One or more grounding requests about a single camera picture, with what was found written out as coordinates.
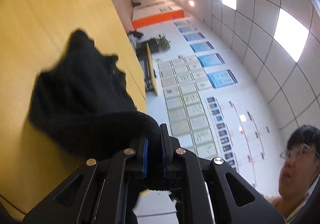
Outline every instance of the yellow table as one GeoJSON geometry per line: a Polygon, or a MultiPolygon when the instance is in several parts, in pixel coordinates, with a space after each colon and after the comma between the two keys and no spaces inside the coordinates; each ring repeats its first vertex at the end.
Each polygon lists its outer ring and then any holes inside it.
{"type": "Polygon", "coordinates": [[[119,56],[127,91],[137,109],[146,110],[143,71],[111,0],[0,0],[0,194],[24,212],[84,162],[27,120],[36,75],[56,64],[77,28],[100,52],[119,56]]]}

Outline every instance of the black hair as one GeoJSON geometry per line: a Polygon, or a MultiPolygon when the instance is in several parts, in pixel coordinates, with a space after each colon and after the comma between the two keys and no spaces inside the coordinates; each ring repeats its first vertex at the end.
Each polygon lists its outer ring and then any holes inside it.
{"type": "Polygon", "coordinates": [[[298,127],[290,136],[287,143],[287,150],[291,150],[294,145],[306,144],[315,145],[317,153],[320,155],[320,130],[311,125],[298,127]]]}

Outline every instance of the metal screw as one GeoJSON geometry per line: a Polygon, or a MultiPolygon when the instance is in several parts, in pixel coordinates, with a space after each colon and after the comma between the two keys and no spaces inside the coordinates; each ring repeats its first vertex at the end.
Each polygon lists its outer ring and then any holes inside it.
{"type": "Polygon", "coordinates": [[[177,153],[178,155],[184,155],[184,154],[186,153],[186,150],[185,150],[184,148],[180,147],[180,148],[178,148],[178,149],[176,150],[176,153],[177,153]]]}
{"type": "Polygon", "coordinates": [[[96,163],[97,163],[97,161],[94,160],[94,159],[89,159],[89,160],[87,160],[87,165],[88,165],[88,166],[93,166],[93,165],[95,165],[96,163]]]}
{"type": "Polygon", "coordinates": [[[223,164],[224,160],[221,157],[215,157],[213,159],[214,163],[217,165],[223,164]]]}
{"type": "Polygon", "coordinates": [[[134,153],[134,150],[131,149],[131,148],[127,148],[126,150],[124,150],[124,153],[125,153],[126,155],[132,155],[132,154],[134,153]]]}

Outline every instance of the person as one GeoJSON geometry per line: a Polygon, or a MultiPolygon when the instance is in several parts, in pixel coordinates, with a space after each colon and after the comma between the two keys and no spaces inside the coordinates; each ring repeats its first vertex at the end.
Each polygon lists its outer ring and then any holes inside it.
{"type": "Polygon", "coordinates": [[[320,130],[303,125],[290,136],[279,178],[279,197],[266,198],[290,223],[309,198],[320,173],[320,130]]]}

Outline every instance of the eyeglasses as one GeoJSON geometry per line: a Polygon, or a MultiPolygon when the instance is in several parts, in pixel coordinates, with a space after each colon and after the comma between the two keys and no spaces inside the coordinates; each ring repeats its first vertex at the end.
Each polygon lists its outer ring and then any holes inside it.
{"type": "MultiPolygon", "coordinates": [[[[290,159],[292,162],[294,162],[301,157],[303,149],[310,149],[310,146],[306,144],[301,144],[299,147],[296,147],[294,149],[283,151],[280,154],[280,157],[284,160],[290,159]]],[[[316,155],[318,159],[320,159],[320,156],[317,152],[316,152],[316,155]]]]}

